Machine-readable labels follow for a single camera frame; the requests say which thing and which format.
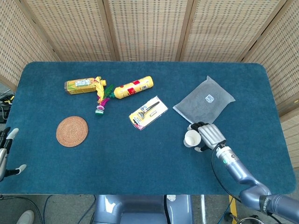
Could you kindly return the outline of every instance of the red label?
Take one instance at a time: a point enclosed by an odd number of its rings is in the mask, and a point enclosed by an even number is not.
[[[130,95],[133,95],[133,94],[136,93],[136,91],[134,90],[134,88],[129,88],[128,92],[129,92]]]
[[[133,81],[132,82],[134,85],[138,85],[140,82],[139,82],[139,80],[136,80],[136,81]]]

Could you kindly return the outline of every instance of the shoe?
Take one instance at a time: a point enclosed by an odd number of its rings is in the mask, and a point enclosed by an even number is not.
[[[19,218],[17,224],[33,224],[34,221],[34,213],[31,210],[27,210],[24,212]]]

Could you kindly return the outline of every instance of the bottle cap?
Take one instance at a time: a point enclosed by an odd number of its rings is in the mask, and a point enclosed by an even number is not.
[[[110,96],[111,98],[115,98],[115,94],[114,94],[114,92],[112,92],[109,96]]]
[[[101,80],[100,82],[102,83],[103,86],[107,85],[106,80]]]

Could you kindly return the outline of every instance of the round woven coaster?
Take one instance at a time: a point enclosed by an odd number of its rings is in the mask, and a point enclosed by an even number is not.
[[[86,121],[81,117],[72,116],[60,122],[56,130],[56,138],[61,145],[73,147],[83,142],[87,133]]]

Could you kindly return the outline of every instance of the green feather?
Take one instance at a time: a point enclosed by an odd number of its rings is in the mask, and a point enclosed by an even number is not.
[[[110,95],[110,93],[112,92],[113,88],[114,88],[114,86],[113,86],[113,85],[110,85],[110,86],[108,86],[108,87],[105,89],[103,99],[106,99],[106,98]]]

